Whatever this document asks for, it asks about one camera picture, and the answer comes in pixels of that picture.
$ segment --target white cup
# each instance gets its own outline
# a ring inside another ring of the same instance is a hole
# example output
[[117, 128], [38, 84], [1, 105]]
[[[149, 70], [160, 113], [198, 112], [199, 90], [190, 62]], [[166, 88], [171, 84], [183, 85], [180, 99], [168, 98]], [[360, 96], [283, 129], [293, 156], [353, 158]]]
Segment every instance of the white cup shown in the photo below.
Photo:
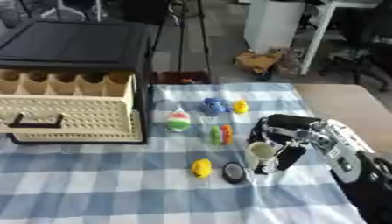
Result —
[[267, 165], [274, 159], [276, 149], [264, 142], [253, 142], [245, 152], [249, 168], [254, 170], [258, 165]]

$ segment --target blue and white tablecloth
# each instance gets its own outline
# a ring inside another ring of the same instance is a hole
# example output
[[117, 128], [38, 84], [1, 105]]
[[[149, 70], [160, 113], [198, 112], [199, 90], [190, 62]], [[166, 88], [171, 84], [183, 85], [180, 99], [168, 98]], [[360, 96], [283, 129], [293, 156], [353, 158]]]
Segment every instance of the blue and white tablecloth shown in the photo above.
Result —
[[[206, 97], [245, 99], [250, 111], [208, 119], [198, 111]], [[225, 163], [246, 164], [246, 138], [259, 117], [311, 114], [292, 85], [155, 86], [154, 101], [144, 146], [19, 146], [2, 136], [0, 223], [363, 223], [314, 149], [285, 172], [249, 172], [239, 185], [222, 179]], [[178, 105], [192, 115], [183, 133], [165, 129]], [[211, 126], [223, 123], [233, 125], [234, 143], [210, 145]], [[212, 161], [212, 176], [190, 173], [199, 158]]]

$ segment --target wooden table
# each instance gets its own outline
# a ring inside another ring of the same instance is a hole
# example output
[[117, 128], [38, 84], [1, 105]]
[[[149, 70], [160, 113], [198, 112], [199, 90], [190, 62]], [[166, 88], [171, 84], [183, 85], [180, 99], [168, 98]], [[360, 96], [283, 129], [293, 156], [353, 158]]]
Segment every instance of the wooden table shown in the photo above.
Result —
[[339, 84], [295, 84], [316, 114], [339, 120], [392, 161], [392, 114], [365, 88]]

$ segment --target white desk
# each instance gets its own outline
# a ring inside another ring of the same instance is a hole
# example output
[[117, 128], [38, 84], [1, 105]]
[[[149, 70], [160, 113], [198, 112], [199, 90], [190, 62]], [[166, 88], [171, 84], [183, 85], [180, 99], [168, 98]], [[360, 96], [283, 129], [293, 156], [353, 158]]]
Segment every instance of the white desk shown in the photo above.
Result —
[[327, 3], [327, 9], [320, 20], [318, 29], [316, 30], [313, 40], [311, 41], [311, 45], [304, 57], [304, 61], [301, 66], [301, 75], [306, 75], [308, 73], [309, 67], [336, 8], [374, 8], [379, 2], [380, 0], [332, 0]]

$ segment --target tripod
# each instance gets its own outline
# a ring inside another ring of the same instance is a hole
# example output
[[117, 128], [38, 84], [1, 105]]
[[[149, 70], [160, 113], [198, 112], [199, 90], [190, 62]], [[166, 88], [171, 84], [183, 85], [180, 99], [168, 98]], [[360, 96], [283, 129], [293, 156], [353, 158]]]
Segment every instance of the tripod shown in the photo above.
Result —
[[[171, 3], [172, 3], [172, 0], [166, 0], [166, 6], [167, 6], [166, 9], [169, 9]], [[185, 30], [186, 30], [186, 1], [181, 0], [181, 4], [182, 4], [182, 9], [181, 9], [181, 16], [179, 19], [180, 20], [179, 21], [180, 34], [179, 34], [178, 68], [177, 68], [178, 74], [181, 73], [181, 70], [182, 70], [183, 54], [184, 54], [184, 37], [185, 37]], [[207, 71], [208, 75], [211, 75], [211, 66], [210, 66], [210, 59], [209, 59], [209, 48], [208, 48], [208, 44], [207, 44], [206, 26], [204, 24], [205, 14], [204, 14], [204, 10], [203, 10], [202, 0], [197, 0], [197, 5], [198, 5], [198, 10], [199, 10], [198, 16], [199, 16], [199, 22], [200, 22], [200, 28], [201, 28], [201, 37], [203, 39], [204, 54], [205, 54], [205, 59], [206, 59], [206, 71]], [[157, 31], [157, 36], [155, 38], [154, 45], [151, 48], [151, 56], [153, 56], [154, 52], [157, 50], [159, 40], [162, 35], [162, 30], [164, 29], [165, 20], [159, 26], [159, 29]]]

